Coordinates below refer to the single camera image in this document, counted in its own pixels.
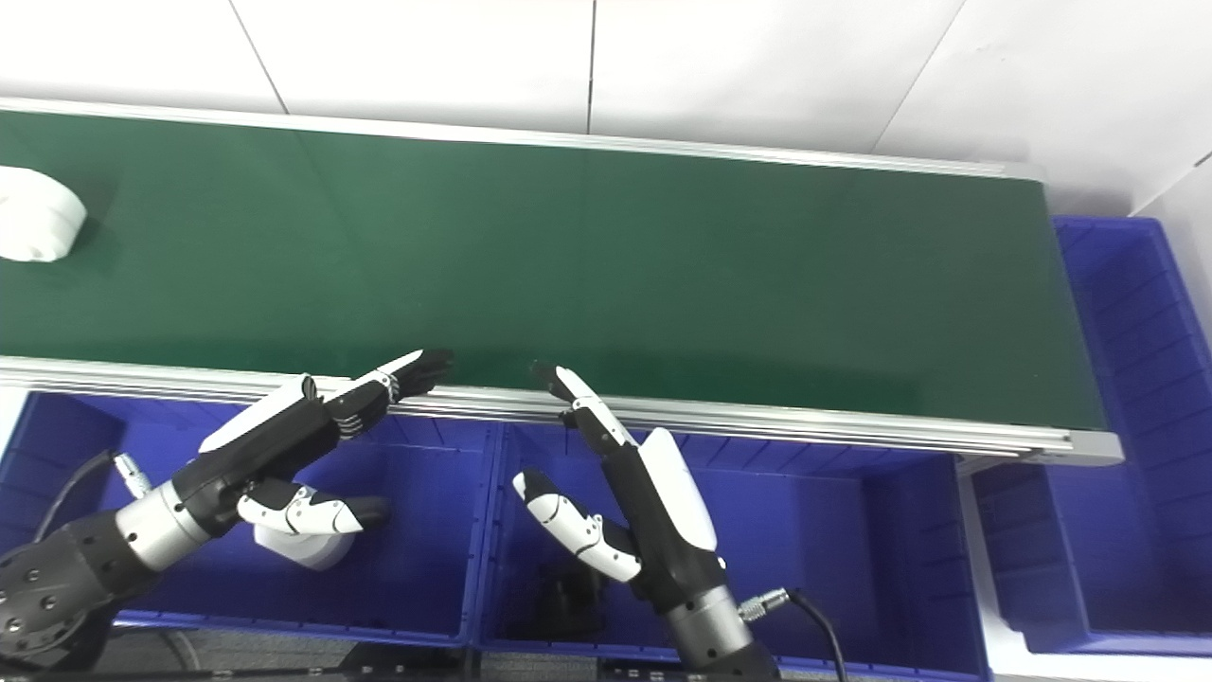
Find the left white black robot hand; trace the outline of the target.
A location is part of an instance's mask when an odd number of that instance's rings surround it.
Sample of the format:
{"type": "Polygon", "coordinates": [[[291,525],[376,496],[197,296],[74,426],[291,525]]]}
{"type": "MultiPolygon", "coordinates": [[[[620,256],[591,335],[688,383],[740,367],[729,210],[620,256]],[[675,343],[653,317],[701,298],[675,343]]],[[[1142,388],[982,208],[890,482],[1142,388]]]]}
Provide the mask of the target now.
{"type": "Polygon", "coordinates": [[[239,521],[282,535],[347,535],[384,525],[385,497],[328,494],[295,475],[372,430],[391,405],[430,392],[452,359],[445,349],[413,350],[328,399],[311,376],[295,377],[204,439],[196,458],[170,478],[170,509],[211,538],[239,521]]]}

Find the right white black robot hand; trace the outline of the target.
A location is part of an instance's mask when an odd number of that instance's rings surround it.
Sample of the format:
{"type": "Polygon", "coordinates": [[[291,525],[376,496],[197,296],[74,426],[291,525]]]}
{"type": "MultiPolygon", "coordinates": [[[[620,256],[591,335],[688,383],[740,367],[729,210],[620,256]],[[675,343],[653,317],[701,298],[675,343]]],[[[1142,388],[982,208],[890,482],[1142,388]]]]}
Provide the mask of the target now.
{"type": "Polygon", "coordinates": [[[581,505],[538,469],[511,478],[525,509],[551,538],[593,571],[627,583],[659,617],[734,607],[716,531],[701,488],[667,428],[639,439],[576,372],[534,363],[545,392],[564,402],[560,422],[598,457],[616,523],[581,505]]]}

